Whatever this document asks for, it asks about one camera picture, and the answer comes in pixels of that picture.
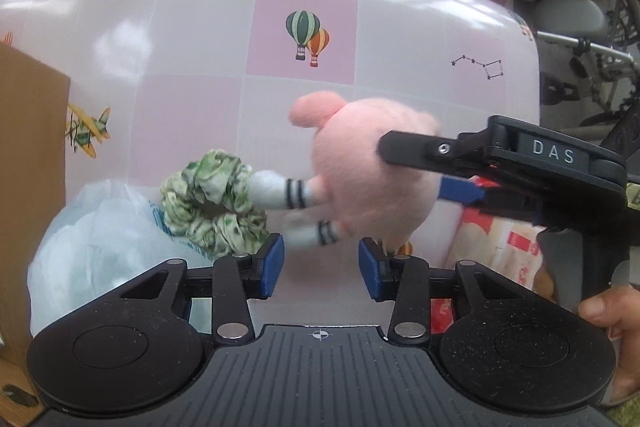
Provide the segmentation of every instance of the plush toy ear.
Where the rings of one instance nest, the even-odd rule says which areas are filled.
[[[333,91],[316,91],[301,96],[289,111],[289,121],[298,127],[322,128],[347,103]]]

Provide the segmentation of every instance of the hand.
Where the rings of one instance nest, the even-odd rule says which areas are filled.
[[[606,290],[580,304],[578,315],[603,328],[610,336],[622,334],[618,367],[613,376],[612,403],[640,389],[640,292],[630,287]]]

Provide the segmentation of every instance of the yellow airplane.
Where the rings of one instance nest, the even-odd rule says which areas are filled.
[[[91,139],[95,138],[98,143],[102,143],[103,139],[111,138],[107,132],[107,120],[111,114],[111,108],[107,107],[102,112],[102,115],[98,120],[90,117],[77,105],[71,103],[67,104],[71,111],[71,120],[66,122],[66,134],[70,144],[74,148],[74,152],[80,147],[91,158],[95,159],[94,145],[91,143]]]

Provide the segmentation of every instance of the table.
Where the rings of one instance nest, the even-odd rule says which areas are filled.
[[[287,33],[299,10],[330,35],[317,67],[296,60]],[[522,24],[487,0],[0,0],[0,39],[68,74],[71,104],[108,116],[111,138],[93,153],[66,146],[67,198],[108,177],[158,187],[212,148],[308,178],[314,131],[287,113],[321,89],[428,111],[449,137],[492,114],[538,123],[538,54]],[[460,213],[438,202],[414,252],[441,265]],[[281,222],[270,214],[272,230]],[[273,298],[251,306],[258,327],[384,325],[392,303],[370,301],[354,240],[289,255]]]

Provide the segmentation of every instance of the stuffed toy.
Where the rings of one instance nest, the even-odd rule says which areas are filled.
[[[404,246],[431,212],[440,175],[384,163],[378,141],[391,130],[437,135],[439,123],[392,100],[347,103],[329,91],[296,100],[289,120],[317,129],[312,148],[316,176],[304,181],[274,171],[253,172],[248,197],[265,210],[328,203],[333,218],[289,227],[283,234],[287,248],[312,248],[353,236],[373,237],[389,254]]]

